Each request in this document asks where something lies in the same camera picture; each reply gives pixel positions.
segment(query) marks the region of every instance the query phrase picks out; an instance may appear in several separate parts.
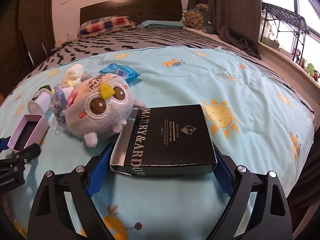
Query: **metal screw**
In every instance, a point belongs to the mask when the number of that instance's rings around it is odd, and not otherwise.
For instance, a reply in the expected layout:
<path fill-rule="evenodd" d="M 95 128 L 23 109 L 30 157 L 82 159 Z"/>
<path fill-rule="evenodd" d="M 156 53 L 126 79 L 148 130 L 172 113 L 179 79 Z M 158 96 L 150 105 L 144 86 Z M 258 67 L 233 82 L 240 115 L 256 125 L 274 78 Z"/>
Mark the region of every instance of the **metal screw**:
<path fill-rule="evenodd" d="M 46 176 L 46 177 L 51 177 L 51 176 L 52 176 L 52 171 L 47 171 L 47 172 L 45 173 L 45 176 Z"/>
<path fill-rule="evenodd" d="M 277 174 L 274 171 L 269 171 L 269 175 L 270 177 L 273 177 L 273 178 L 277 176 Z"/>
<path fill-rule="evenodd" d="M 247 169 L 246 169 L 246 167 L 244 167 L 244 166 L 239 166 L 239 167 L 238 167 L 238 171 L 240 171 L 240 172 L 246 172 Z"/>
<path fill-rule="evenodd" d="M 82 172 L 82 171 L 84 171 L 84 166 L 76 167 L 76 172 Z"/>

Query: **teal pillow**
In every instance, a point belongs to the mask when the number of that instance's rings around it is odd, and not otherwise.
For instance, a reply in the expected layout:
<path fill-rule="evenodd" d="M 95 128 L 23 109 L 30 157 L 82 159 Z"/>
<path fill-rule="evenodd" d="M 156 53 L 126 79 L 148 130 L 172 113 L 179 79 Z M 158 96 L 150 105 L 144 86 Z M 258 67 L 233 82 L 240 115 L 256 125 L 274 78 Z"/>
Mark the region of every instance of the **teal pillow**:
<path fill-rule="evenodd" d="M 184 27 L 181 22 L 170 22 L 170 21 L 144 21 L 138 27 L 146 29 L 182 29 Z"/>

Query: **blue package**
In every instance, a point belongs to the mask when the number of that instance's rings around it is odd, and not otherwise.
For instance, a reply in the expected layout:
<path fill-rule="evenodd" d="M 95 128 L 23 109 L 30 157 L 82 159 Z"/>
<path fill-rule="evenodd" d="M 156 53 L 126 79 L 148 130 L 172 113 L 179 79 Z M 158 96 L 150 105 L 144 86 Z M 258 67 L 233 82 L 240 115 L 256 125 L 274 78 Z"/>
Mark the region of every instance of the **blue package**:
<path fill-rule="evenodd" d="M 102 70 L 99 71 L 102 74 L 106 73 L 112 73 L 117 76 L 121 76 L 124 78 L 124 80 L 128 83 L 131 80 L 136 79 L 140 74 L 138 74 L 136 71 L 134 71 L 132 68 L 128 66 L 122 66 L 118 65 L 116 63 L 112 63 L 109 66 L 103 68 Z"/>

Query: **pink box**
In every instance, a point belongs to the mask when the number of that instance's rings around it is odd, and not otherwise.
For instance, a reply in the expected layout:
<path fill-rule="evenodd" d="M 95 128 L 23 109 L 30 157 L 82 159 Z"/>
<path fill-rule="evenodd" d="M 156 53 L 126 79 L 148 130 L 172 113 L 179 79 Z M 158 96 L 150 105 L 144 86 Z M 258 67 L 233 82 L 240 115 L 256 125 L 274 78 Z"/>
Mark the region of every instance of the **pink box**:
<path fill-rule="evenodd" d="M 40 144 L 49 123 L 42 114 L 25 114 L 8 142 L 8 147 L 14 152 L 20 152 L 33 143 Z"/>

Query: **patterned cushion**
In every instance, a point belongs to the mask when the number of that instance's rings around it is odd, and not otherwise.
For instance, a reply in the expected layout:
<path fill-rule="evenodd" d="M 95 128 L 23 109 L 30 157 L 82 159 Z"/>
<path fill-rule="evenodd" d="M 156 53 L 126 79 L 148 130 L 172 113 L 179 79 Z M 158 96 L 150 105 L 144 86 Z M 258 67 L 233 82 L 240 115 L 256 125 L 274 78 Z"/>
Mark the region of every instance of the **patterned cushion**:
<path fill-rule="evenodd" d="M 201 30 L 204 33 L 206 33 L 206 29 L 203 26 L 203 16 L 199 11 L 195 11 L 195 10 L 189 10 L 186 13 L 186 23 L 187 23 L 187 27 L 192 27 L 194 29 L 197 30 Z"/>
<path fill-rule="evenodd" d="M 204 33 L 213 33 L 211 22 L 209 22 L 210 13 L 208 4 L 199 3 L 188 11 L 183 10 L 182 14 L 185 17 L 185 20 L 183 19 L 182 22 L 186 27 L 201 30 Z"/>
<path fill-rule="evenodd" d="M 114 32 L 123 32 L 135 29 L 137 25 L 125 16 L 104 17 L 85 22 L 78 30 L 79 38 L 98 36 Z"/>

